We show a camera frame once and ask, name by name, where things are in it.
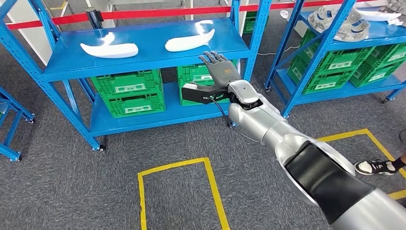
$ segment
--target red barrier tape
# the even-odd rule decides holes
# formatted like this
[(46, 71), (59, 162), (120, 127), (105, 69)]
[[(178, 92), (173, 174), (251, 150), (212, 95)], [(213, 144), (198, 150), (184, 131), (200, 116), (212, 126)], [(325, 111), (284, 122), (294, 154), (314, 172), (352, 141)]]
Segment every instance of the red barrier tape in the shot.
[[(343, 0), (327, 0), (327, 1), (311, 1), (305, 2), (304, 7), (324, 6), (341, 4)], [(289, 3), (274, 3), (271, 5), (271, 10), (288, 9), (294, 7), (294, 2)], [(257, 11), (258, 5), (246, 5), (241, 6), (239, 11)], [(114, 12), (102, 12), (102, 17), (105, 20), (108, 19), (128, 19), (128, 18), (152, 18), (152, 17), (169, 17), (169, 16), (183, 16), (189, 14), (211, 14), (211, 13), (227, 13), (231, 11), (229, 6), (212, 6), (212, 7), (198, 7), (198, 8), (182, 8), (182, 9), (158, 9), (158, 10), (139, 10), (139, 11), (114, 11)], [(85, 13), (78, 13), (64, 17), (52, 18), (52, 21), (57, 25), (80, 23), (88, 20)], [(25, 23), (14, 23), (7, 25), (10, 30), (39, 27), (42, 26), (40, 21), (31, 21)]]

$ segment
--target sneaker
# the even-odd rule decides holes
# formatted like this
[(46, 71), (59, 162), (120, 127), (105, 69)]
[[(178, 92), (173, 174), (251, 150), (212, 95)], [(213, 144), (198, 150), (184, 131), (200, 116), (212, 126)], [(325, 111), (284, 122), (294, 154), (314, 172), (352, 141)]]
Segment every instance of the sneaker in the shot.
[(391, 161), (383, 161), (383, 160), (376, 160), (376, 161), (359, 161), (354, 164), (355, 171), (362, 175), (375, 175), (375, 174), (385, 174), (385, 175), (393, 175), (396, 173), (395, 170), (388, 169), (388, 163), (390, 163), (390, 167), (392, 168)]

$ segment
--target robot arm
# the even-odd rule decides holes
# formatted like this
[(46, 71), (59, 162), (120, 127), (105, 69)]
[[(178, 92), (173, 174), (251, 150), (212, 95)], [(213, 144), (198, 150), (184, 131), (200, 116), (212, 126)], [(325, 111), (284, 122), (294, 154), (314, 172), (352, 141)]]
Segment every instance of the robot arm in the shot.
[(335, 230), (387, 230), (406, 226), (406, 209), (355, 177), (353, 165), (327, 143), (299, 132), (279, 110), (241, 80), (230, 61), (215, 52), (201, 57), (213, 86), (186, 84), (183, 98), (211, 103), (230, 98), (230, 119), (277, 157), (286, 181), (307, 203), (318, 205)]

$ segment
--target green crate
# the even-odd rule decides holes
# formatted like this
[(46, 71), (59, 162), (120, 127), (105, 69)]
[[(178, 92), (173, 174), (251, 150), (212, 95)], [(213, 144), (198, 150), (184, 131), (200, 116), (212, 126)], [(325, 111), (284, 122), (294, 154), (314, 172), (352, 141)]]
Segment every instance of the green crate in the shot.
[(406, 43), (376, 46), (365, 62), (377, 68), (406, 60)]
[[(257, 19), (257, 11), (247, 12), (247, 15), (245, 17), (244, 29), (242, 30), (243, 34), (250, 34), (254, 31), (256, 19)], [(267, 26), (267, 24), (268, 24), (268, 19), (269, 19), (269, 15), (268, 15), (267, 21), (265, 23), (265, 26)]]
[[(189, 82), (194, 82), (199, 85), (213, 85), (214, 81), (212, 76), (210, 76), (209, 70), (204, 64), (197, 64), (197, 65), (188, 65), (188, 66), (178, 66), (178, 86), (179, 86), (179, 96), (180, 96), (180, 104), (182, 106), (188, 105), (198, 105), (201, 103), (192, 102), (188, 100), (184, 100), (182, 97), (182, 87)], [(218, 101), (219, 103), (226, 103), (229, 102), (229, 99), (223, 99)]]
[(119, 98), (162, 91), (159, 69), (111, 74), (91, 78), (102, 98)]
[[(300, 43), (300, 47), (302, 47), (304, 44), (315, 37), (316, 35), (312, 31), (307, 30)], [(303, 52), (299, 53), (298, 56), (308, 65), (313, 58), (313, 55), (316, 52), (319, 44), (320, 41), (314, 42)], [(372, 50), (373, 47), (329, 51), (320, 61), (315, 70), (315, 74), (329, 74), (344, 72), (348, 70), (356, 70), (358, 66), (372, 52)]]
[[(307, 65), (300, 57), (295, 57), (292, 64), (293, 65), (288, 69), (288, 75), (297, 85)], [(313, 74), (303, 89), (302, 94), (339, 89), (348, 81), (355, 71), (354, 69), (339, 73)]]
[(396, 62), (389, 66), (379, 67), (378, 65), (378, 67), (372, 67), (364, 62), (351, 76), (350, 82), (359, 88), (376, 81), (381, 81), (391, 75), (401, 64), (402, 62)]
[(103, 99), (114, 118), (165, 111), (162, 93)]

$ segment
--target gray carpet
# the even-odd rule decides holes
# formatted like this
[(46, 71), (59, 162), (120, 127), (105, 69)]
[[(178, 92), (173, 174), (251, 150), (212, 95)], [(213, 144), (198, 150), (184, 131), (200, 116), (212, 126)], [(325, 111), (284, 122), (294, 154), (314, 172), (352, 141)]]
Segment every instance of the gray carpet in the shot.
[[(278, 11), (271, 14), (261, 53), (276, 50), (285, 24)], [(299, 41), (294, 34), (290, 45)], [(231, 229), (330, 229), (320, 209), (306, 205), (291, 192), (275, 157), (225, 127), (221, 118), (110, 135), (108, 150), (94, 152), (3, 47), (0, 55), (0, 85), (36, 114), (35, 124), (20, 124), (12, 143), (23, 151), (23, 161), (0, 157), (0, 229), (138, 230), (137, 174), (198, 157), (211, 161)], [(260, 92), (272, 58), (258, 56), (252, 82)], [(176, 78), (173, 68), (163, 72), (167, 81)], [(84, 120), (89, 122), (87, 98), (75, 81), (72, 85)], [(282, 109), (275, 92), (265, 95)], [(368, 128), (398, 157), (406, 150), (397, 137), (406, 127), (406, 93), (387, 104), (380, 103), (383, 96), (300, 105), (292, 110), (289, 121), (316, 138)], [(352, 162), (384, 159), (364, 136), (331, 144)], [(406, 188), (406, 180), (399, 174), (361, 179), (387, 193)], [(202, 163), (147, 175), (144, 187), (148, 229), (221, 229)], [(404, 199), (399, 202), (405, 205)]]

